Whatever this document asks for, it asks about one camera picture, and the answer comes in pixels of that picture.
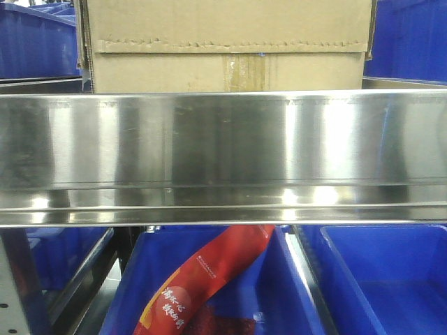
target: blue plastic bin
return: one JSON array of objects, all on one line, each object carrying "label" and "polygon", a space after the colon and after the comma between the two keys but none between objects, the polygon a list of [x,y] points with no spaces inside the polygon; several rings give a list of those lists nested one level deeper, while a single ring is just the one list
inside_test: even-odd
[{"label": "blue plastic bin", "polygon": [[41,282],[41,287],[47,290],[51,286],[50,266],[48,264],[47,251],[40,239],[28,238],[29,248],[36,263],[36,270]]},{"label": "blue plastic bin", "polygon": [[317,253],[340,335],[447,334],[445,227],[324,227]]},{"label": "blue plastic bin", "polygon": [[79,228],[82,254],[86,255],[94,244],[104,235],[106,227]]},{"label": "blue plastic bin", "polygon": [[80,234],[78,228],[31,228],[27,230],[28,238],[38,238],[45,253],[34,254],[38,272],[39,266],[47,264],[50,284],[45,290],[61,290],[79,266],[82,257]]},{"label": "blue plastic bin", "polygon": [[72,20],[1,2],[0,31],[0,78],[80,74]]},{"label": "blue plastic bin", "polygon": [[106,230],[103,227],[27,229],[42,288],[63,289]]},{"label": "blue plastic bin", "polygon": [[[132,334],[142,310],[161,284],[223,229],[190,227],[141,234],[100,334]],[[255,319],[256,335],[325,333],[280,228],[266,252],[208,304],[220,316]]]},{"label": "blue plastic bin", "polygon": [[43,13],[55,14],[56,12],[67,9],[69,7],[70,2],[54,2],[54,3],[44,3],[43,5],[30,6],[29,8],[39,10],[40,12]]},{"label": "blue plastic bin", "polygon": [[379,0],[365,74],[447,81],[447,0]]}]

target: stainless steel shelf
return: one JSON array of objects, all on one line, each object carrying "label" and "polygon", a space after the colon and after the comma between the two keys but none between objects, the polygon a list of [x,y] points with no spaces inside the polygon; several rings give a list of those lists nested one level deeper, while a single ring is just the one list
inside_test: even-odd
[{"label": "stainless steel shelf", "polygon": [[0,227],[447,220],[447,90],[0,96]]}]

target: brown cardboard box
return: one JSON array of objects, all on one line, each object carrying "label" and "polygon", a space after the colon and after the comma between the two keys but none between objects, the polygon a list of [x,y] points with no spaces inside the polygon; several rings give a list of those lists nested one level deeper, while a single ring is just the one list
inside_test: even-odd
[{"label": "brown cardboard box", "polygon": [[373,0],[80,0],[96,93],[360,88]]}]

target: storage rack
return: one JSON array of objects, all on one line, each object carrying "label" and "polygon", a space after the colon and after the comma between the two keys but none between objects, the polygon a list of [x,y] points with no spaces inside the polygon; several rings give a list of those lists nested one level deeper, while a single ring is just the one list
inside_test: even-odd
[{"label": "storage rack", "polygon": [[[64,87],[62,93],[80,93],[80,86],[71,86],[79,79],[68,81],[37,82],[34,92],[48,93],[52,87],[59,93],[58,87]],[[387,83],[365,80],[366,85],[383,88]],[[21,93],[20,83],[15,88]],[[0,181],[0,297],[5,299],[0,301],[0,330],[9,334],[81,334],[80,329],[93,327],[88,308],[101,305],[94,296],[103,283],[107,286],[104,280],[116,258],[125,267],[138,229],[149,223],[447,221],[447,150],[439,140],[443,130],[436,127],[447,120],[446,90],[2,96],[0,108],[10,110],[9,129],[17,130],[14,120],[26,119],[27,130],[38,136],[36,145],[36,138],[23,132],[4,128],[0,136],[1,155],[11,158],[2,167],[8,178]],[[430,111],[423,124],[416,120],[422,111]],[[346,118],[336,122],[336,113],[344,113],[350,123]],[[56,114],[65,119],[57,121]],[[114,123],[101,128],[105,114]],[[58,142],[67,123],[78,136]],[[97,127],[98,145],[77,148],[86,124]],[[274,126],[263,128],[266,124]],[[238,148],[242,140],[260,149],[244,157],[244,148]],[[417,140],[424,146],[411,147]],[[42,169],[23,170],[26,162],[8,150],[13,144],[27,150]],[[281,150],[274,150],[277,145]],[[336,147],[338,156],[333,155]],[[67,150],[72,156],[63,155]],[[81,152],[89,165],[73,160]],[[149,156],[142,154],[162,159],[148,166],[143,163]],[[140,165],[128,164],[131,159]],[[76,164],[82,173],[69,168]],[[48,206],[33,206],[36,196],[48,199]],[[34,225],[122,228],[114,238],[108,230],[67,288],[45,298],[36,285],[23,229],[9,229]],[[294,229],[300,273],[319,305],[321,295],[297,238],[299,227]],[[89,274],[94,280],[86,288]],[[322,302],[319,308],[327,314]],[[326,329],[336,334],[330,318]]]}]

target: red packaging bag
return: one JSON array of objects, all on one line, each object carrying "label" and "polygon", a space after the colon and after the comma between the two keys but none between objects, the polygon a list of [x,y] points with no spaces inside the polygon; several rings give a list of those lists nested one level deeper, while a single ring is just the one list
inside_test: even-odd
[{"label": "red packaging bag", "polygon": [[194,313],[265,250],[273,225],[234,225],[194,253],[146,305],[133,335],[177,335]]}]

